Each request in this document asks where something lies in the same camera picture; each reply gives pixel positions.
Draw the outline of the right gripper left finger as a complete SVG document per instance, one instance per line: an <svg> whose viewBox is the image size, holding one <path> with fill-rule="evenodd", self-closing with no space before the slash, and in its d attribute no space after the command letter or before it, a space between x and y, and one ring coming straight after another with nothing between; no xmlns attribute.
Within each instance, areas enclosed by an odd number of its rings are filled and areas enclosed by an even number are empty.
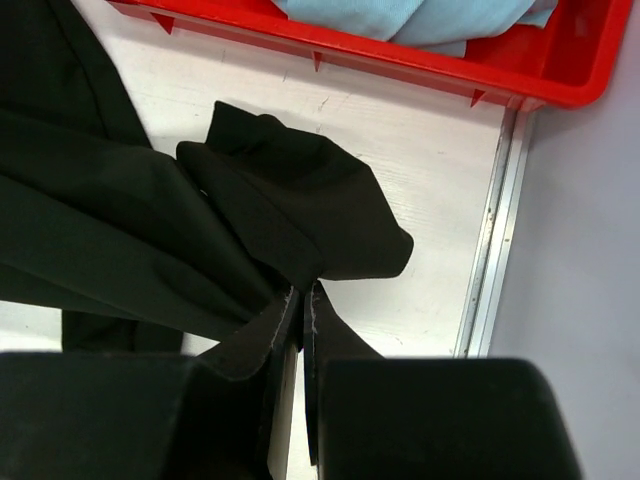
<svg viewBox="0 0 640 480"><path fill-rule="evenodd" d="M5 479L281 479L293 295L196 357L6 353Z"/></svg>

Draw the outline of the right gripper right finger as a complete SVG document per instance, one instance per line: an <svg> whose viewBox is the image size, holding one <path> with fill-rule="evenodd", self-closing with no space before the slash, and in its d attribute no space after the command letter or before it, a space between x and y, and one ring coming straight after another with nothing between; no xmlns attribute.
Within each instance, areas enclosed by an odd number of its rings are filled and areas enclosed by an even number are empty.
<svg viewBox="0 0 640 480"><path fill-rule="evenodd" d="M554 393L514 358L386 358L315 283L304 298L311 463L322 479L578 479Z"/></svg>

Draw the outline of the black trousers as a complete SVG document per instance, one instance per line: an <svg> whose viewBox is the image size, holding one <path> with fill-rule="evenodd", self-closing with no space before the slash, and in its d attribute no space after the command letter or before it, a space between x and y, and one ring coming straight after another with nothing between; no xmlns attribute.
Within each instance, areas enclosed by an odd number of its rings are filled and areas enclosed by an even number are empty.
<svg viewBox="0 0 640 480"><path fill-rule="evenodd" d="M1 5L1 297L57 308L67 352L221 340L318 279L393 278L412 237L371 168L217 102L205 140L152 148L69 1Z"/></svg>

